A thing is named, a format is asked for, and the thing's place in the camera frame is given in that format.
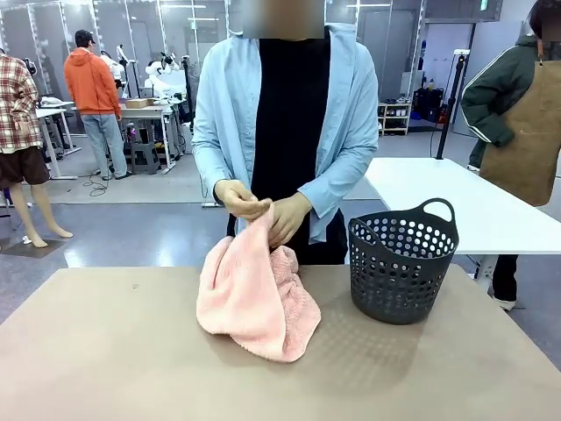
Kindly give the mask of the person's right hand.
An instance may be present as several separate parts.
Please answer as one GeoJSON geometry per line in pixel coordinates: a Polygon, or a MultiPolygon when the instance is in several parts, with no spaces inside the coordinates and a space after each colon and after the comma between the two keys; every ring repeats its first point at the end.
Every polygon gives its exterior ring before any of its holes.
{"type": "Polygon", "coordinates": [[[248,222],[260,218],[272,204],[268,198],[259,200],[239,180],[218,181],[214,186],[214,194],[232,216],[248,222]]]}

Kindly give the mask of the person's left hand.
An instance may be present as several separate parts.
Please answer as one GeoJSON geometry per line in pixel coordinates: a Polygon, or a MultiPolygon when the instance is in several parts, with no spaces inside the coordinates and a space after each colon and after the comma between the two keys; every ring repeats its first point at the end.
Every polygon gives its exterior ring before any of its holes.
{"type": "Polygon", "coordinates": [[[277,248],[287,244],[301,227],[311,211],[311,203],[300,192],[273,203],[273,226],[269,231],[269,246],[277,248]]]}

